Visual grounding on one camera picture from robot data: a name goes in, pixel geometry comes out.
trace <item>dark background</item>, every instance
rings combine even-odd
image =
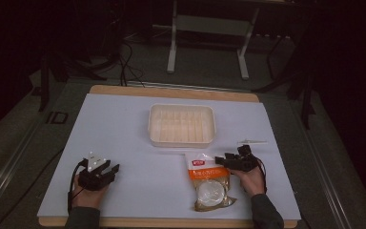
[[[170,25],[172,1],[128,2],[125,19],[144,34],[151,35],[152,23]],[[314,89],[366,187],[366,1],[334,3],[342,7],[311,25],[306,53],[315,63]],[[92,8],[91,16],[101,10]],[[265,23],[275,23],[273,14],[264,16]],[[81,24],[70,0],[0,1],[0,119],[31,90],[28,76],[40,68],[47,49],[56,47],[70,55],[104,52],[84,32],[99,28],[97,34],[103,35],[101,23],[107,19],[102,15],[92,25]],[[261,22],[257,26],[263,31]],[[311,54],[315,44],[319,58]]]

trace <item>orange label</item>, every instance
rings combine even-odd
[[[189,170],[190,179],[209,179],[228,176],[229,172],[224,167],[215,167],[200,170]]]

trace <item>white tabletop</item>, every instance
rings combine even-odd
[[[153,147],[148,133],[155,103],[206,105],[213,109],[216,135],[206,149]],[[249,198],[231,176],[229,196],[237,202],[211,212],[195,212],[196,195],[184,153],[237,153],[237,141],[267,140],[253,153],[267,170],[267,195],[284,219],[300,219],[266,110],[261,103],[165,97],[88,94],[43,199],[39,218],[67,217],[67,192],[76,164],[94,152],[120,164],[103,200],[102,218],[251,219]]]

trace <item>clear plastic bag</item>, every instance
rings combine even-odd
[[[186,161],[189,177],[197,193],[195,211],[206,212],[234,204],[236,199],[228,196],[230,172],[215,164],[214,156],[187,153]]]

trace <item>white food tray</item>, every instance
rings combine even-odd
[[[206,148],[215,136],[211,107],[197,105],[154,104],[148,130],[157,147]]]

